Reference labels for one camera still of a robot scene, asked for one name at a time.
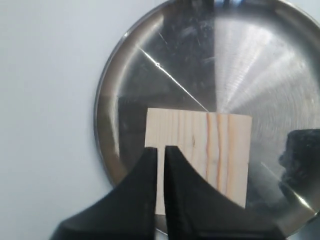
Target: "white wall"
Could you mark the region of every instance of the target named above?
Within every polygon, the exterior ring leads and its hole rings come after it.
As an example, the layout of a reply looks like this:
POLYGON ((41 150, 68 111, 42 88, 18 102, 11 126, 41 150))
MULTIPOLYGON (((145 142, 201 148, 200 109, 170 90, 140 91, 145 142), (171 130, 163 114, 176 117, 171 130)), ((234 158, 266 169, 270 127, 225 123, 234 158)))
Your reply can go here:
MULTIPOLYGON (((110 190, 93 137, 96 87, 123 33, 160 2, 0 0, 1 239, 48 239, 110 190)), ((294 2, 320 20, 317 0, 294 2)))

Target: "round metal tray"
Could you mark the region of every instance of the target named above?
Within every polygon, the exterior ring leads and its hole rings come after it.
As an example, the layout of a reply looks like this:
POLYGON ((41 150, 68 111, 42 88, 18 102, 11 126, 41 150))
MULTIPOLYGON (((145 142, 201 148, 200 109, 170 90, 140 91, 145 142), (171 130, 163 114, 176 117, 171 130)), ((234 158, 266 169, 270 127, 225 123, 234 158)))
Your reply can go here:
MULTIPOLYGON (((279 162, 291 131, 320 127, 319 65, 319 26, 287 2, 160 5, 123 36, 98 86, 94 131, 110 180, 139 159, 148 107, 250 115, 246 208, 291 235, 320 209, 320 181, 288 199, 279 162)), ((157 227, 166 231, 164 216, 157 227)))

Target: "wood grain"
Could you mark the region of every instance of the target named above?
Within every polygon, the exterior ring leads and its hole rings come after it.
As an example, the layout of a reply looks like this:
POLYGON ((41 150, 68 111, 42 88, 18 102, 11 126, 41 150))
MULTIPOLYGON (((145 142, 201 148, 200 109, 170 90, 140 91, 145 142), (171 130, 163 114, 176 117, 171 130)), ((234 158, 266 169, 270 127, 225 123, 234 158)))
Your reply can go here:
POLYGON ((178 146, 210 185, 245 207, 251 125, 245 115, 149 108, 145 146, 158 148, 156 214, 165 214, 165 146, 178 146))

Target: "stainless steel plate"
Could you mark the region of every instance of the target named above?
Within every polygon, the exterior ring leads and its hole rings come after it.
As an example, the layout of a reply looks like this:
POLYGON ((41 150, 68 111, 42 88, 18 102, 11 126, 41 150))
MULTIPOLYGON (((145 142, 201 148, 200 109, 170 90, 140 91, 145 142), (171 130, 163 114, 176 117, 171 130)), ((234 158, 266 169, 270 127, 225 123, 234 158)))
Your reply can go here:
POLYGON ((246 207, 291 235, 320 209, 319 181, 288 199, 279 164, 291 131, 320 127, 319 66, 319 26, 287 2, 164 3, 124 35, 98 86, 95 134, 110 180, 142 153, 148 107, 250 115, 246 207))

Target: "pine wood block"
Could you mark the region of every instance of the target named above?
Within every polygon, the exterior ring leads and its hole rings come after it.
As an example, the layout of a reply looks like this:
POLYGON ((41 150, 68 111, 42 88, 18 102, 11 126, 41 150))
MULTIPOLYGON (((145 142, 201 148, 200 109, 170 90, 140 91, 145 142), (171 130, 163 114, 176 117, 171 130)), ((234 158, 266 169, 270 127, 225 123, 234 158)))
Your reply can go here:
POLYGON ((165 146, 178 146, 210 185, 245 207, 251 125, 246 115, 149 108, 145 146, 158 148, 155 213, 165 214, 165 146))

